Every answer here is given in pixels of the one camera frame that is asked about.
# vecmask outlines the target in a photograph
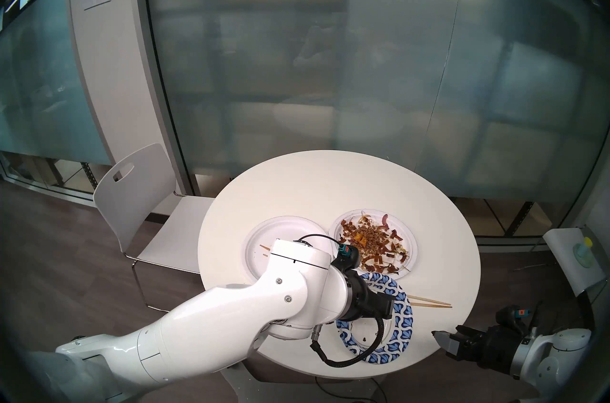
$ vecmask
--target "chair seat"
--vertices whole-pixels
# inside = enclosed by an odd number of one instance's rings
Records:
[[[199,273],[197,246],[201,223],[213,198],[183,197],[139,260]]]

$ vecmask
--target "black cable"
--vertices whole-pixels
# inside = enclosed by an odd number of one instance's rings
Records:
[[[352,400],[352,401],[353,401],[353,403],[364,403],[364,401],[365,401],[365,400],[366,400],[366,401],[372,401],[373,403],[378,403],[378,402],[377,402],[377,400],[374,400],[374,399],[372,399],[372,398],[364,398],[364,397],[362,397],[362,396],[360,396],[360,397],[356,397],[356,398],[354,399],[354,398],[353,398],[353,397],[351,397],[351,396],[341,396],[341,395],[336,395],[336,394],[334,394],[334,393],[331,393],[330,391],[326,391],[325,389],[323,389],[323,388],[322,388],[322,385],[320,385],[320,383],[319,383],[319,381],[318,381],[318,377],[314,377],[314,378],[315,378],[315,384],[316,384],[316,385],[318,385],[318,388],[319,388],[320,390],[322,390],[324,393],[326,393],[327,395],[333,396],[333,397],[335,397],[335,398],[341,398],[341,399],[344,399],[344,400]]]
[[[344,246],[344,245],[345,245],[345,244],[340,243],[338,240],[333,239],[333,238],[332,238],[332,237],[330,237],[330,236],[325,236],[324,234],[307,234],[306,236],[301,237],[301,238],[300,238],[298,241],[295,241],[295,242],[300,242],[300,241],[302,241],[303,239],[305,239],[306,237],[314,237],[314,236],[316,236],[316,237],[326,237],[327,239],[330,239],[331,241],[336,242],[336,243],[337,243],[337,244],[339,244],[340,246]]]
[[[349,367],[350,365],[354,365],[355,363],[366,359],[369,355],[371,355],[375,351],[375,349],[377,349],[377,347],[379,347],[379,344],[381,344],[381,341],[383,339],[383,331],[384,331],[383,319],[381,319],[379,316],[377,316],[375,318],[375,321],[377,321],[377,326],[378,326],[377,337],[375,337],[375,341],[373,341],[373,344],[371,344],[371,346],[366,351],[364,351],[360,355],[355,356],[354,358],[350,358],[349,360],[342,360],[341,362],[335,362],[334,360],[328,359],[326,354],[320,347],[320,344],[318,344],[318,341],[312,341],[311,344],[309,345],[309,347],[311,347],[314,350],[314,352],[319,355],[319,357],[322,359],[322,362],[324,362],[326,365],[328,365],[330,367],[334,367],[334,368]]]
[[[386,392],[383,391],[383,388],[381,388],[381,385],[379,384],[379,382],[377,380],[375,380],[373,377],[371,377],[371,380],[375,382],[375,385],[377,385],[377,388],[379,389],[379,391],[381,392],[381,394],[383,395],[383,400],[385,403],[387,403],[387,396],[386,396]]]

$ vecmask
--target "paper plate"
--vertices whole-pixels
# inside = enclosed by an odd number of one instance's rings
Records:
[[[242,265],[250,278],[258,280],[267,270],[269,250],[276,239],[294,241],[307,234],[323,234],[326,231],[315,222],[298,216],[279,216],[267,219],[248,233],[242,244]],[[337,257],[337,248],[330,239],[308,237],[305,239],[316,249]]]
[[[334,222],[331,224],[330,229],[328,230],[328,235],[339,240],[339,236],[343,233],[343,226],[341,226],[341,221],[345,219],[345,221],[353,221],[355,224],[358,222],[358,219],[360,219],[363,214],[370,215],[371,219],[375,223],[381,224],[381,219],[386,213],[375,209],[355,209],[335,219]],[[399,269],[398,272],[389,274],[390,277],[392,277],[393,279],[398,279],[400,277],[404,277],[405,275],[407,275],[407,273],[413,270],[413,266],[415,265],[415,261],[417,259],[417,242],[415,241],[415,236],[413,236],[413,233],[409,230],[405,223],[403,223],[397,217],[388,214],[386,223],[388,224],[388,226],[390,226],[390,231],[392,229],[396,229],[396,233],[403,238],[403,247],[409,253],[409,258],[405,260],[403,267]],[[357,268],[357,270],[360,274],[367,273],[366,270],[359,267]]]
[[[360,277],[368,283],[371,290],[396,296],[392,319],[384,319],[384,339],[381,341],[381,345],[364,360],[364,362],[369,363],[391,362],[407,350],[411,340],[411,334],[413,333],[411,304],[404,290],[388,275],[373,272],[362,274]],[[363,342],[362,332],[364,330],[367,333],[368,325],[361,326],[359,321],[362,321],[362,319],[349,322],[336,321],[339,337],[345,347],[355,355],[359,355],[368,349],[368,346]]]

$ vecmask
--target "round table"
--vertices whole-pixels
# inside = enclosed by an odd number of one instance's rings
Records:
[[[301,216],[326,231],[341,214],[370,208],[401,219],[414,234],[417,261],[398,280],[408,294],[451,303],[453,308],[413,307],[413,335],[403,355],[386,364],[346,368],[322,363],[310,340],[267,337],[259,352],[290,369],[330,378],[359,379],[413,365],[439,349],[433,330],[454,331],[470,313],[479,290],[481,262],[466,220],[433,184],[382,158],[345,151],[296,152],[264,161],[235,178],[214,200],[199,234],[199,271],[206,289],[247,283],[242,243],[266,219]],[[334,324],[319,339],[331,360],[353,357]]]

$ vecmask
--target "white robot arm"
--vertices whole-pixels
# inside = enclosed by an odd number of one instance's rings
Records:
[[[343,316],[351,286],[331,259],[303,243],[276,240],[254,285],[207,290],[131,334],[77,339],[56,355],[37,353],[37,360],[69,401],[136,401],[235,364],[268,335],[305,339],[316,325]]]

